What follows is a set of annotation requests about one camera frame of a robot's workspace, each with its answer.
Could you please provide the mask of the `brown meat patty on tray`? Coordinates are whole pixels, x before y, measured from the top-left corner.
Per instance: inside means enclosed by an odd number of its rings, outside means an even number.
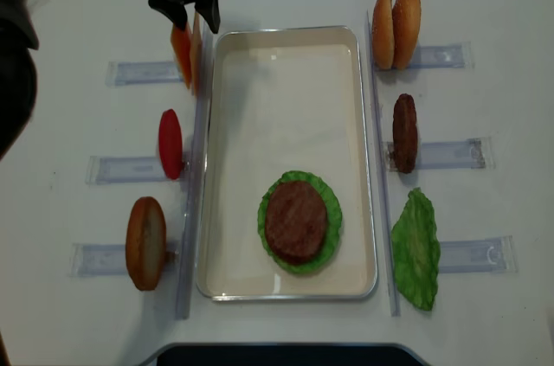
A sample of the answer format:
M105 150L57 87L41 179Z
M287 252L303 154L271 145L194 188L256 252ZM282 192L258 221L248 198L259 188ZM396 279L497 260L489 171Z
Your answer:
M263 237L281 260L298 266L313 260L328 229L325 203L306 181L280 183L270 195Z

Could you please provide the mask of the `sesame bun half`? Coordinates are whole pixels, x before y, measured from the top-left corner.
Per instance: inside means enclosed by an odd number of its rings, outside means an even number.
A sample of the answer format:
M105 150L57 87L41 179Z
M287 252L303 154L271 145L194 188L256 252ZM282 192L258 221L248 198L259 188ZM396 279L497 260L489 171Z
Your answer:
M421 26L421 0L396 0L392 8L395 51L393 67L405 69L416 49Z
M382 70L391 69L395 52L392 0L376 1L372 15L371 37L374 62Z

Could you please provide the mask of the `green lettuce leaf on tray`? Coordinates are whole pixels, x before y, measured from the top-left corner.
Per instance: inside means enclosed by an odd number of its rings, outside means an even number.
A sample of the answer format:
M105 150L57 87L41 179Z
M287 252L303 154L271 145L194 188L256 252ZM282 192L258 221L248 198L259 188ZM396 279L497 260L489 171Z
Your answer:
M298 266L288 264L285 261L279 259L269 249L269 246L263 237L264 221L269 197L274 192L278 184L291 181L306 181L310 183L322 197L328 216L328 229L323 247L313 260ZM262 246L264 247L265 251L274 259L277 265L292 274L308 275L316 273L323 266L327 265L328 262L332 259L332 256L337 250L340 241L340 230L342 221L343 214L338 198L334 194L331 187L329 187L321 177L318 177L311 172L290 170L285 172L276 182L274 182L273 185L271 185L271 187L262 197L257 213L257 230L258 235L261 238Z

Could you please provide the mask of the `clear acrylic rail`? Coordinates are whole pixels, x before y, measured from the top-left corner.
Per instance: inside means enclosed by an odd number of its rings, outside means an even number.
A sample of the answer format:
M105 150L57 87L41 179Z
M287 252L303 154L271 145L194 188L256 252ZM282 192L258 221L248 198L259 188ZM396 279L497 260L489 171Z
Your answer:
M176 297L176 318L178 319L186 319L190 316L191 298L195 288L197 231L200 227L203 207L206 148L209 133L213 75L212 52L213 34L208 28L205 28L200 65L200 89L196 98L195 126L189 160L186 214L178 269Z
M390 315L392 317L399 317L400 303L399 293L396 289L396 283L394 279L394 263L393 263L393 249L390 240L390 210L389 210L389 196L388 196L388 183L387 183L387 170L383 155L383 137L381 128L381 107L379 105L378 93L377 93L377 77L374 56L372 54L372 37L371 37L371 15L370 12L366 12L365 20L365 35L366 35L366 52L368 62L368 73L370 79L370 106L371 117L373 121L374 132L374 149L376 155L376 168L377 168L377 182L380 196L380 211L382 219L383 230L383 243L384 243L384 257L387 275L387 289L390 300Z

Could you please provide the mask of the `clear holder for lettuce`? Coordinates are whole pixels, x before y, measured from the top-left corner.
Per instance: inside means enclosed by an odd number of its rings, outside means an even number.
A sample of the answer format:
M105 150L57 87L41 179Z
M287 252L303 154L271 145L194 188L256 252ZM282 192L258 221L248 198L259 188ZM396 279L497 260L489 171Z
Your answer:
M475 241L442 241L439 273L516 273L511 235Z

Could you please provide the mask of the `dark base at table edge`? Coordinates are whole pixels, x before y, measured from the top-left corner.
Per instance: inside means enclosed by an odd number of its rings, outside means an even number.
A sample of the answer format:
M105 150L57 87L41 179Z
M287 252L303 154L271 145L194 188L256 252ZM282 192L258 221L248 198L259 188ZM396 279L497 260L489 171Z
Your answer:
M144 365L426 365L400 344L171 344Z

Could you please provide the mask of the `brown meat patty standing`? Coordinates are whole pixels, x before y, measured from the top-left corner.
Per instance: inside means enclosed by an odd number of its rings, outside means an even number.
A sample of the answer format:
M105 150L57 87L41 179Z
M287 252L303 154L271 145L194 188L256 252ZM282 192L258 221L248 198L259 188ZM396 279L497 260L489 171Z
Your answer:
M401 94L394 106L393 147L397 170L411 173L416 166L418 132L415 103L407 93Z

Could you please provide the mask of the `right sesame bun half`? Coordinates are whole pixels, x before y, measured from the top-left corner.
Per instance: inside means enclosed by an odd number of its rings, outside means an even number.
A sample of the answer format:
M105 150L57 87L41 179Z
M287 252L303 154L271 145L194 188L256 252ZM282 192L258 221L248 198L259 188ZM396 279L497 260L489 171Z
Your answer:
M393 67L405 69L416 49L421 26L421 0L396 0L392 8L395 51Z

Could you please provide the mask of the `red tomato slice standing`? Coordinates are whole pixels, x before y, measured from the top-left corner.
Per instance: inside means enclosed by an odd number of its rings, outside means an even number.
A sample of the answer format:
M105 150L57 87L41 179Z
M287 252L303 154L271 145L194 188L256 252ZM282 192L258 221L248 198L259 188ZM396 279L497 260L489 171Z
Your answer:
M159 157L165 175L176 180L184 167L181 126L173 109L163 112L158 128Z

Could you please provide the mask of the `clear holder for patty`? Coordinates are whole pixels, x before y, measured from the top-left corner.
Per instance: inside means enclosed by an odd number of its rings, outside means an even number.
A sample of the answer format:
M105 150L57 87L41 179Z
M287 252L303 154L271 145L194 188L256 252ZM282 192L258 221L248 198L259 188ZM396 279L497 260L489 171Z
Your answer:
M492 139L422 143L415 160L416 170L493 169Z

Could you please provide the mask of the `left clear acrylic rail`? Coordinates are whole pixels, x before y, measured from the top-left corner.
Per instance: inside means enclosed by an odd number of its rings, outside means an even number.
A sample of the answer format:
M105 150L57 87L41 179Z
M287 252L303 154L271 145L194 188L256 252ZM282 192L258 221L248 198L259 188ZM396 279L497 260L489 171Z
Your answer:
M200 89L196 98L195 126L189 160L186 214L178 269L176 297L176 318L178 319L186 319L190 316L191 298L195 288L197 231L200 227L203 207L206 148L209 133L213 75L212 52L213 34L208 28L205 28L200 65Z

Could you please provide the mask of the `green lettuce leaf standing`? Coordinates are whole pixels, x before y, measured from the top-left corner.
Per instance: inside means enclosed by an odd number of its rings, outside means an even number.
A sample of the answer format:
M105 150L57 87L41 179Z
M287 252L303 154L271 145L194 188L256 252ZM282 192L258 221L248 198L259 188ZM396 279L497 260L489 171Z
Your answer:
M435 210L421 189L414 188L391 231L397 290L417 309L431 311L438 292L440 242Z

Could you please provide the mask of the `bun half standing left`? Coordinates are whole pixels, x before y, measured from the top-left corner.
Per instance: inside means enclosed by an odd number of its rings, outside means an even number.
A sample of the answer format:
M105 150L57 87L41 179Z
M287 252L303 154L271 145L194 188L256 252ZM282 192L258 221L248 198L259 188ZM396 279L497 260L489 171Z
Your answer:
M161 278L166 254L166 223L159 202L140 197L133 205L126 231L126 269L135 287L154 290Z

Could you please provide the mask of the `cream rectangular metal tray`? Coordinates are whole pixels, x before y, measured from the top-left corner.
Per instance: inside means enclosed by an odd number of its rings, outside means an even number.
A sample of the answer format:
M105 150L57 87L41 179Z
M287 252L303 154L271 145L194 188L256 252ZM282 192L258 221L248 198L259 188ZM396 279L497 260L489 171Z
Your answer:
M214 48L196 283L215 301L358 299L377 282L359 43L345 26L229 32ZM267 251L263 196L310 173L342 221L323 266Z

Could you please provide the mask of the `light orange cheese slice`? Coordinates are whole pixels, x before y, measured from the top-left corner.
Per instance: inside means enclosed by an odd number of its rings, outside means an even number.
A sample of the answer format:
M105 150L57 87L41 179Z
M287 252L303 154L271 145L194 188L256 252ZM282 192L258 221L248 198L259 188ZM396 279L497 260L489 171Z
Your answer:
M200 64L203 43L200 23L200 16L195 12L190 45L191 88L195 97L198 95L200 87Z

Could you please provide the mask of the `clear holder for bun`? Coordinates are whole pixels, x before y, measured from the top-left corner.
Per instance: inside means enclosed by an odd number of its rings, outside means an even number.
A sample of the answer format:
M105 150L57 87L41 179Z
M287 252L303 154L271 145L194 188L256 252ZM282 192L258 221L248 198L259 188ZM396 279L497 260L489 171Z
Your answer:
M75 278L127 276L123 244L74 244L68 275Z

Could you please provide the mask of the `clear holder for sesame buns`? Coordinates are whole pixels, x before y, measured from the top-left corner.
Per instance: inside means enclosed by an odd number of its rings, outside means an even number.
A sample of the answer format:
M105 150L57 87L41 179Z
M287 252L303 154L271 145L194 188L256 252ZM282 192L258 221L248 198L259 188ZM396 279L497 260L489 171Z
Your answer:
M470 42L458 42L442 46L418 45L407 69L467 67L474 67L471 44Z

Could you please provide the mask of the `clear holder for tomato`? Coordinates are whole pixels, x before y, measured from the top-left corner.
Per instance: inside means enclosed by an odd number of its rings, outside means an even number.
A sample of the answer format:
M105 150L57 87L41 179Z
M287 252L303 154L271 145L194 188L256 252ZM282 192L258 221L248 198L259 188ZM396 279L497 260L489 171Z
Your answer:
M101 157L91 156L87 166L86 184L162 183L187 181L183 170L178 179L165 175L158 157Z

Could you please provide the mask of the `clear holder for cheese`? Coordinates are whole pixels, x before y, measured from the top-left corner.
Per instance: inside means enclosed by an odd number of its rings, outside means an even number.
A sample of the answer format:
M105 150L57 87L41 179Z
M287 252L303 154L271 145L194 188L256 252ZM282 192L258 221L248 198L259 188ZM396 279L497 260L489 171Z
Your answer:
M110 61L106 73L108 87L176 83L182 80L183 76L173 61Z

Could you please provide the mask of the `dark orange cheese slice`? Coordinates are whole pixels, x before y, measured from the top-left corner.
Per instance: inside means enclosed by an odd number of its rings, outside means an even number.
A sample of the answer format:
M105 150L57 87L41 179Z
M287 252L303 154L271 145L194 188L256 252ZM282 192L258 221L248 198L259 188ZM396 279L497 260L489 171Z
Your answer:
M174 50L176 63L183 76L185 86L190 89L192 81L190 47L191 32L190 25L186 23L185 29L173 25L171 30L171 46Z

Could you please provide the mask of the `left sesame bun half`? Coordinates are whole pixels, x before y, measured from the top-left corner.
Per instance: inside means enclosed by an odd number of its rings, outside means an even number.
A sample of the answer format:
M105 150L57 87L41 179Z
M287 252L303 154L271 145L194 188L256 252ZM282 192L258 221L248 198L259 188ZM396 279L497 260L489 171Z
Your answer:
M376 1L372 15L371 37L374 62L382 70L391 69L395 52L392 0Z

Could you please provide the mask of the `right clear acrylic rail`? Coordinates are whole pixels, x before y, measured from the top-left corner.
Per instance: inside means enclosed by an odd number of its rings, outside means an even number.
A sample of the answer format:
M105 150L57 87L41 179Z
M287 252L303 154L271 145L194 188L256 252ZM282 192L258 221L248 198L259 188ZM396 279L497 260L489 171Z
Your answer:
M372 37L371 37L371 15L370 12L366 12L365 20L365 35L366 35L366 52L368 62L368 73L370 79L370 106L371 117L373 121L374 132L374 149L376 155L376 168L377 168L377 182L380 196L380 211L382 219L383 230L383 243L384 243L384 257L387 275L387 289L390 300L390 315L392 317L399 317L400 303L399 293L396 289L396 283L394 279L394 263L393 263L393 249L390 240L390 210L389 210L389 196L388 196L388 183L387 183L387 170L383 155L383 137L381 128L381 107L379 105L378 93L377 93L377 77L374 56L372 54Z

